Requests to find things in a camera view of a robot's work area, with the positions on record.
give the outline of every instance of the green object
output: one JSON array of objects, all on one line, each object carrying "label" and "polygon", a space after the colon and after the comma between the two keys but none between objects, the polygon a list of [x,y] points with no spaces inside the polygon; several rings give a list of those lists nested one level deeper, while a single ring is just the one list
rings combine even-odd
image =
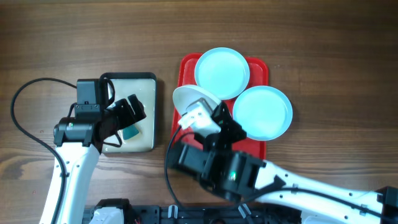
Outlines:
[{"label": "green object", "polygon": [[123,139],[131,139],[139,133],[138,129],[132,124],[123,129]]},{"label": "green object", "polygon": [[235,181],[236,180],[236,172],[231,172],[229,175],[229,179],[232,181]]}]

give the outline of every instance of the wood grain surface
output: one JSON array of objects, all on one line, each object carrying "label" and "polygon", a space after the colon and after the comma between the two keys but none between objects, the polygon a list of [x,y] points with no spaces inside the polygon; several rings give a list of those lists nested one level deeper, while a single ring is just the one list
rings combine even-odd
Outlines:
[{"label": "wood grain surface", "polygon": [[[53,156],[11,121],[10,102],[29,80],[76,83],[104,72],[153,72],[159,79],[157,144],[149,153],[102,155],[87,205],[102,198],[173,203],[164,182],[172,92],[180,60],[231,47],[268,64],[270,84],[294,120],[267,144],[267,158],[341,187],[398,186],[397,1],[4,1],[0,6],[0,223],[38,223]],[[16,116],[52,144],[76,100],[51,82],[26,88]],[[170,172],[185,203],[218,203]]]}]

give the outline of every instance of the red tray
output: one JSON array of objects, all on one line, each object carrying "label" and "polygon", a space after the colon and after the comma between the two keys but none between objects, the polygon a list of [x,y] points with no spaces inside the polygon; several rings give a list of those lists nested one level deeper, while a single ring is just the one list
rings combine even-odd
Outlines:
[{"label": "red tray", "polygon": [[[180,74],[178,76],[178,87],[182,85],[196,85],[194,73],[195,73],[195,65],[197,64],[202,53],[192,53],[185,56],[180,65]],[[258,58],[245,57],[246,61],[249,64],[250,68],[250,80],[246,89],[258,85],[268,85],[268,67],[267,65]],[[228,105],[229,111],[232,113],[233,105],[235,103],[236,98],[231,100],[224,100],[224,102]],[[178,114],[177,110],[174,109],[173,113],[173,124],[172,124],[172,135],[178,128],[178,121],[181,119],[181,116]],[[177,135],[176,139],[178,139],[183,133],[192,132],[190,128],[186,130],[181,130]],[[202,145],[194,140],[193,135],[188,135],[184,137],[184,141],[194,145],[202,149]],[[245,139],[240,142],[234,143],[232,145],[233,150],[244,151],[253,156],[256,156],[260,159],[266,158],[266,142],[264,141],[255,141],[252,139]]]}]

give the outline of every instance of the light blue plate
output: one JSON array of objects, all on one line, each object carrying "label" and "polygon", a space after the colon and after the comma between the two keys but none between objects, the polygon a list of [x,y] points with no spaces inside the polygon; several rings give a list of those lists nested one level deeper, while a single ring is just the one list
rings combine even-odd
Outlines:
[{"label": "light blue plate", "polygon": [[204,53],[195,66],[198,86],[221,100],[237,97],[250,79],[249,65],[239,52],[218,47]]},{"label": "light blue plate", "polygon": [[255,86],[238,96],[233,117],[248,138],[268,141],[285,133],[292,122],[293,109],[281,91],[270,86]]}]

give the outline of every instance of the white bowl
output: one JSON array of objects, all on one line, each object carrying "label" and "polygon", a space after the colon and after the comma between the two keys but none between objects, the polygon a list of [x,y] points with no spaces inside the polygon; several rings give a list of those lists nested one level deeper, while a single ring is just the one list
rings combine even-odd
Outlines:
[{"label": "white bowl", "polygon": [[247,87],[250,69],[233,49],[218,47],[204,53],[195,66],[195,81],[221,100],[232,99]]},{"label": "white bowl", "polygon": [[289,99],[271,86],[245,90],[235,101],[233,117],[247,137],[268,141],[285,133],[293,118]]},{"label": "white bowl", "polygon": [[197,85],[180,86],[173,92],[173,103],[180,115],[185,114],[191,103],[200,98],[205,99],[212,110],[221,103],[215,95]]}]

